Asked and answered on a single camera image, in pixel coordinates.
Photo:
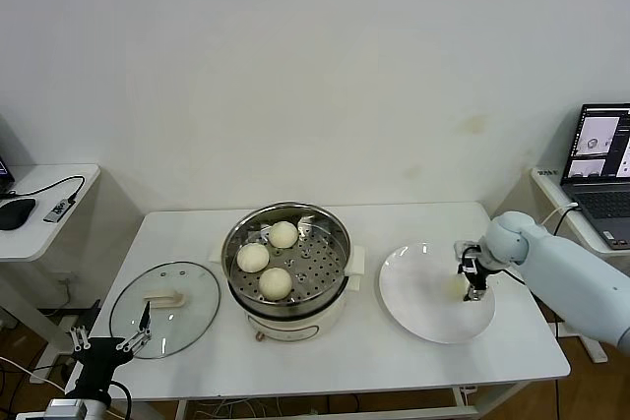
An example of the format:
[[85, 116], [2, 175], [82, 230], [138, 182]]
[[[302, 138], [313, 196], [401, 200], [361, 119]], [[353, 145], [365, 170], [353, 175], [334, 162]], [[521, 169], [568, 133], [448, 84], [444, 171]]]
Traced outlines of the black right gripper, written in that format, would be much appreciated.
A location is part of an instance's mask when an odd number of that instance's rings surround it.
[[487, 289], [489, 271], [476, 258], [464, 258], [458, 266], [458, 273], [462, 273], [471, 286], [464, 296], [464, 301], [482, 300]]

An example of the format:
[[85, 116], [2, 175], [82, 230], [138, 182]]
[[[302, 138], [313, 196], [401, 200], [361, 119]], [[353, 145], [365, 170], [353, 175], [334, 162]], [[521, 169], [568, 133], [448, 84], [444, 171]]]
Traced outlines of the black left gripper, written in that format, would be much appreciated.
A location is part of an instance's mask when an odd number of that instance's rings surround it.
[[88, 310], [79, 316], [70, 328], [73, 358], [82, 365], [82, 371], [73, 388], [73, 396], [107, 396], [116, 369], [129, 363], [151, 339], [151, 303], [145, 304], [140, 321], [129, 337], [92, 337], [92, 328], [100, 312], [96, 299]]

